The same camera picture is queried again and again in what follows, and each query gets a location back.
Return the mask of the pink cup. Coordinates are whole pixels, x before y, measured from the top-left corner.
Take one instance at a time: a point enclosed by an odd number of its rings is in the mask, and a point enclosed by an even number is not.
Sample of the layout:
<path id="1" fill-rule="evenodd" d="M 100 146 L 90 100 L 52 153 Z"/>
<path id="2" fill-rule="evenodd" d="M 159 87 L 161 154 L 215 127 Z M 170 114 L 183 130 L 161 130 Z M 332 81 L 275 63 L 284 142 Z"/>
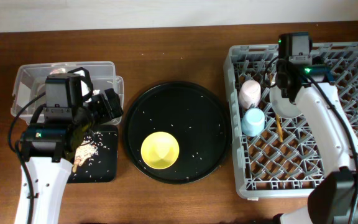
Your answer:
<path id="1" fill-rule="evenodd" d="M 247 110 L 258 106 L 261 98 L 260 84 L 255 80 L 247 80 L 241 86 L 238 94 L 238 101 L 240 106 Z"/>

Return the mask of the grey plate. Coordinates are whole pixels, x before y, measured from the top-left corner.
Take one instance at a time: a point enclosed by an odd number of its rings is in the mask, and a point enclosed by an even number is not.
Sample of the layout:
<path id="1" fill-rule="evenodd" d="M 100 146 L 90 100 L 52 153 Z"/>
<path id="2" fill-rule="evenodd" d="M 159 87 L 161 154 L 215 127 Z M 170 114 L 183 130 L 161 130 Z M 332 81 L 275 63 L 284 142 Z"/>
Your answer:
<path id="1" fill-rule="evenodd" d="M 288 98 L 281 96 L 281 89 L 277 86 L 270 89 L 269 100 L 272 104 L 272 108 L 276 114 L 282 118 L 292 119 L 301 116 L 301 111 L 292 103 Z"/>

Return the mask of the wooden chopstick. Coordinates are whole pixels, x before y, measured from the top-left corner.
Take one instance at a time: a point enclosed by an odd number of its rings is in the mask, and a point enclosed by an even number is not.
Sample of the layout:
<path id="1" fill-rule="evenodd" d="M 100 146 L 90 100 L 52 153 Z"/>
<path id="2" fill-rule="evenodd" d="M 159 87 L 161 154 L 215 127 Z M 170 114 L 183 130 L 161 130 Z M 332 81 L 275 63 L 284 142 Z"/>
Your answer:
<path id="1" fill-rule="evenodd" d="M 279 136 L 279 141 L 283 142 L 283 131 L 282 131 L 282 126 L 281 126 L 281 122 L 280 122 L 280 117 L 278 114 L 275 115 L 275 119 L 277 122 L 277 134 Z"/>

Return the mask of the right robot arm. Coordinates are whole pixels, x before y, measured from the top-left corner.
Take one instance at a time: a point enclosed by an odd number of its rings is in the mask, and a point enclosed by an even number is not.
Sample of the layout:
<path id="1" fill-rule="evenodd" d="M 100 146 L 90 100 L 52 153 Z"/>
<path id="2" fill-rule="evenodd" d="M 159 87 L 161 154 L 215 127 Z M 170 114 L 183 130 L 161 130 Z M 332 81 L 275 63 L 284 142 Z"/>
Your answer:
<path id="1" fill-rule="evenodd" d="M 278 38 L 275 86 L 306 118 L 324 166 L 324 180 L 307 205 L 275 223 L 358 223 L 358 138 L 339 102 L 330 68 L 311 56 L 306 32 Z"/>

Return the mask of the yellow bowl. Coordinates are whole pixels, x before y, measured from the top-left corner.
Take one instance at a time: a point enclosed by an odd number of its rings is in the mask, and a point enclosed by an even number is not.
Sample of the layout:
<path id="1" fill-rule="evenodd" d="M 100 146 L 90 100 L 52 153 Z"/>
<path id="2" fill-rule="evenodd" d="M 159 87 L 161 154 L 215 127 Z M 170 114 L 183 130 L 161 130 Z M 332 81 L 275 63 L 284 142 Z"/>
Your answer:
<path id="1" fill-rule="evenodd" d="M 142 142 L 140 154 L 142 160 L 151 168 L 167 169 L 179 158 L 180 146 L 176 138 L 167 132 L 149 134 Z"/>

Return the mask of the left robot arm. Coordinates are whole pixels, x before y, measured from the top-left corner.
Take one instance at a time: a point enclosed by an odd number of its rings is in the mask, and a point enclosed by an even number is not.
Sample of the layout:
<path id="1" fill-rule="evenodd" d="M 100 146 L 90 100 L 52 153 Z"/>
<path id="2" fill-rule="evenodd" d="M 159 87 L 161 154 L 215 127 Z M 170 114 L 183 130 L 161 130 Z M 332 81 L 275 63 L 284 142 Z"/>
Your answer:
<path id="1" fill-rule="evenodd" d="M 117 126 L 123 115 L 113 88 L 95 92 L 89 72 L 80 67 L 50 74 L 45 98 L 27 129 L 9 147 L 21 164 L 16 223 L 57 223 L 66 184 L 110 182 L 117 169 Z"/>

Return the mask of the blue cup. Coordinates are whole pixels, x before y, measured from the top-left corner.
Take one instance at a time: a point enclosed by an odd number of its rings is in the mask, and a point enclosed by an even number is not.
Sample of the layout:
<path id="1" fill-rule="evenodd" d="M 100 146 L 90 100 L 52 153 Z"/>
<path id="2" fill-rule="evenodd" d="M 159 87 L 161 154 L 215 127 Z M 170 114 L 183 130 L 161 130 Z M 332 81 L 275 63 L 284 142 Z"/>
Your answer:
<path id="1" fill-rule="evenodd" d="M 246 136 L 260 135 L 265 128 L 264 112 L 258 108 L 248 109 L 241 120 L 241 128 Z"/>

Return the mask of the food scraps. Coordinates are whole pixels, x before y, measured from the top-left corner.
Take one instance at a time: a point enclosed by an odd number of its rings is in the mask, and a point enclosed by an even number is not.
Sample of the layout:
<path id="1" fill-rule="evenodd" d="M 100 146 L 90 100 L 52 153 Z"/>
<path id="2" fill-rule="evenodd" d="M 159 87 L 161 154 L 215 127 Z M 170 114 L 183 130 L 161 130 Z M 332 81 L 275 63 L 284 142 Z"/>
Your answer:
<path id="1" fill-rule="evenodd" d="M 103 137 L 110 137 L 110 134 L 104 134 L 102 131 L 91 132 L 89 136 L 86 136 L 81 145 L 77 148 L 72 167 L 72 172 L 76 175 L 79 167 L 83 166 L 86 161 L 89 161 L 89 166 L 92 165 L 94 159 L 93 156 L 99 156 L 100 150 L 110 151 L 112 146 L 107 143 L 103 143 Z"/>

